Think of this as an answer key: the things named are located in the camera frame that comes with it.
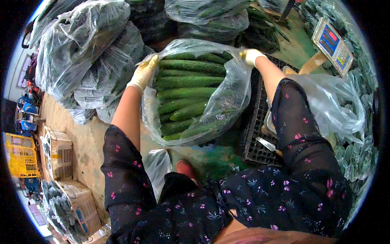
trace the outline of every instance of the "glove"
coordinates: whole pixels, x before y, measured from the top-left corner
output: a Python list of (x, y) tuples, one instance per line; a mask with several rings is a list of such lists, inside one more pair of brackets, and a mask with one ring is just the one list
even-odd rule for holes
[(142, 62), (135, 70), (131, 81), (127, 83), (127, 87), (132, 86), (139, 90), (141, 96), (144, 94), (144, 90), (152, 78), (153, 71), (158, 64), (158, 55), (152, 57), (150, 61)]
[(249, 66), (255, 66), (255, 61), (258, 57), (266, 57), (262, 52), (257, 49), (245, 49), (240, 52), (240, 57), (245, 59), (245, 62)]

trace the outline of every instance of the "scale display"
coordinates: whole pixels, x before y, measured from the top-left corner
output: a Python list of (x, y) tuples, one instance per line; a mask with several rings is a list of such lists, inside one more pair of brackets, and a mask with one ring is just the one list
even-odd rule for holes
[(353, 55), (336, 30), (321, 18), (314, 31), (313, 42), (327, 56), (342, 77), (351, 67)]

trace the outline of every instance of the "person's right hand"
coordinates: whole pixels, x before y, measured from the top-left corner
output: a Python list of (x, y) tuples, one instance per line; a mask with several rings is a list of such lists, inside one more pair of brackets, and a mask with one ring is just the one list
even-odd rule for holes
[(262, 52), (260, 52), (257, 49), (245, 49), (245, 50), (240, 52), (240, 57), (245, 59), (245, 62), (247, 65), (254, 66), (254, 67), (256, 67), (255, 61), (258, 57), (266, 57), (267, 58), (267, 56), (265, 56)]

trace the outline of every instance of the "plastic bag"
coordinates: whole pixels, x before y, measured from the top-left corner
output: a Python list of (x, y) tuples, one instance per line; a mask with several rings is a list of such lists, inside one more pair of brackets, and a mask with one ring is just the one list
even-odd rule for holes
[[(295, 80), (305, 90), (310, 109), (323, 137), (332, 131), (363, 145), (364, 141), (353, 134), (360, 132), (362, 139), (364, 138), (365, 114), (359, 95), (350, 79), (325, 74), (287, 75), (287, 77)], [(356, 114), (340, 106), (339, 97), (351, 101), (355, 106)]]
[(150, 151), (143, 159), (145, 171), (152, 183), (156, 202), (160, 198), (165, 183), (164, 176), (172, 171), (172, 163), (168, 151), (158, 149)]
[(122, 97), (117, 98), (104, 109), (96, 109), (96, 113), (101, 121), (106, 124), (111, 124), (112, 118), (114, 117), (115, 111), (117, 110), (121, 98)]
[(250, 0), (166, 0), (165, 12), (177, 22), (205, 25), (215, 18), (233, 16), (250, 3)]
[(74, 91), (83, 109), (105, 108), (120, 97), (132, 78), (135, 64), (144, 57), (140, 31), (129, 21), (118, 38), (103, 52)]
[(73, 10), (76, 6), (85, 1), (86, 0), (51, 1), (34, 22), (29, 44), (30, 49), (34, 46), (39, 47), (44, 28), (50, 21), (56, 19), (60, 14)]
[(61, 14), (41, 39), (35, 80), (60, 101), (125, 27), (130, 7), (123, 0), (89, 0)]
[(78, 125), (85, 125), (95, 114), (94, 109), (68, 109), (74, 122)]
[(160, 52), (159, 58), (171, 54), (190, 52), (195, 56), (205, 53), (230, 53), (233, 59), (225, 63), (226, 76), (217, 90), (211, 95), (205, 110), (198, 121), (186, 129), (181, 139), (165, 141), (161, 137), (161, 122), (157, 112), (159, 101), (157, 91), (146, 87), (142, 101), (142, 118), (151, 137), (163, 146), (197, 145), (208, 142), (228, 130), (248, 106), (250, 99), (250, 76), (252, 67), (240, 58), (240, 49), (197, 39), (177, 39)]
[(202, 39), (228, 45), (248, 26), (248, 12), (243, 9), (234, 16), (213, 19), (205, 25), (178, 23), (177, 32), (180, 38)]

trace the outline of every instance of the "foot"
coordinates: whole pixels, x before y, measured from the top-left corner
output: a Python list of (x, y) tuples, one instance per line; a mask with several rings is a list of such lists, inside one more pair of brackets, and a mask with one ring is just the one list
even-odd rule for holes
[(195, 169), (194, 167), (192, 167), (192, 165), (188, 160), (186, 159), (179, 160), (176, 163), (176, 172), (186, 175), (193, 182), (195, 182), (195, 184), (197, 184), (199, 188), (201, 188), (201, 185), (198, 183), (198, 181), (195, 178)]

